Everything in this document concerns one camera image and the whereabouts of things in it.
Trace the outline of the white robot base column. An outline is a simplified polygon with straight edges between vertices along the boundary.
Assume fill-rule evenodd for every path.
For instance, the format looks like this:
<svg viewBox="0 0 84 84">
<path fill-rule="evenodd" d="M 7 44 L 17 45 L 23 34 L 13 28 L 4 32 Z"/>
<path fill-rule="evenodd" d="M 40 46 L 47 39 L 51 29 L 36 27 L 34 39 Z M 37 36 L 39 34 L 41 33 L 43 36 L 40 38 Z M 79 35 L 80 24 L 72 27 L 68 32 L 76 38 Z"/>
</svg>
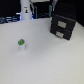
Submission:
<svg viewBox="0 0 84 84">
<path fill-rule="evenodd" d="M 29 0 L 20 0 L 20 2 L 21 2 L 21 19 L 22 20 L 31 20 L 32 13 L 30 10 Z"/>
</svg>

